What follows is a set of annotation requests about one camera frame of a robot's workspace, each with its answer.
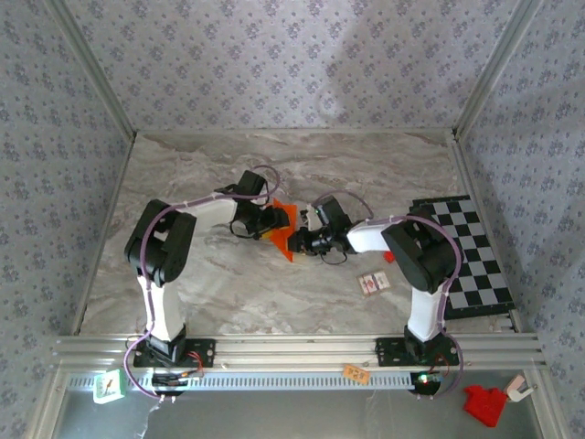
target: checkerboard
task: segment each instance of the checkerboard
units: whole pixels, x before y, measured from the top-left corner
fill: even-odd
[[[426,209],[463,249],[463,266],[452,284],[445,319],[491,316],[514,309],[512,296],[469,196],[416,199],[412,204],[410,210]]]

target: red block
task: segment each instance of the red block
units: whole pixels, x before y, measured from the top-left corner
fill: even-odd
[[[393,263],[395,261],[394,254],[392,252],[384,252],[384,259],[388,263]]]
[[[488,427],[496,427],[507,401],[505,393],[482,386],[466,387],[465,391],[468,397],[463,409]]]

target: small tag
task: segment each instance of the small tag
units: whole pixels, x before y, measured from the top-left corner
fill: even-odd
[[[363,274],[357,278],[357,281],[362,287],[362,292],[365,297],[370,297],[371,295],[387,290],[390,287],[390,282],[384,272]]]
[[[357,381],[360,384],[366,385],[369,381],[369,372],[367,370],[360,369],[357,366],[346,364],[344,366],[344,377],[349,380]]]

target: table surface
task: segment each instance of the table surface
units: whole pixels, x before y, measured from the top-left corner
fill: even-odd
[[[142,292],[123,247],[150,199],[203,197],[262,163],[282,175],[276,198],[299,208],[346,188],[381,218],[404,214],[415,198],[463,193],[448,148],[415,134],[139,135],[81,333],[144,329]],[[365,217],[352,198],[338,199],[352,220]],[[365,298],[357,277],[378,270],[391,288]],[[183,301],[189,334],[398,333],[410,315],[410,286],[380,252],[350,256],[339,266],[307,256],[290,263],[269,242],[239,239],[225,227],[193,239],[185,270],[167,287]],[[459,332],[489,327],[488,317],[449,324]]]

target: wall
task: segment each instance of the wall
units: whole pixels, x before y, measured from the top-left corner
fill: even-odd
[[[516,0],[69,0],[139,130],[449,127]]]
[[[584,59],[583,2],[545,2],[464,145],[575,437],[585,437]]]
[[[0,437],[71,329],[126,143],[41,2],[0,5]]]

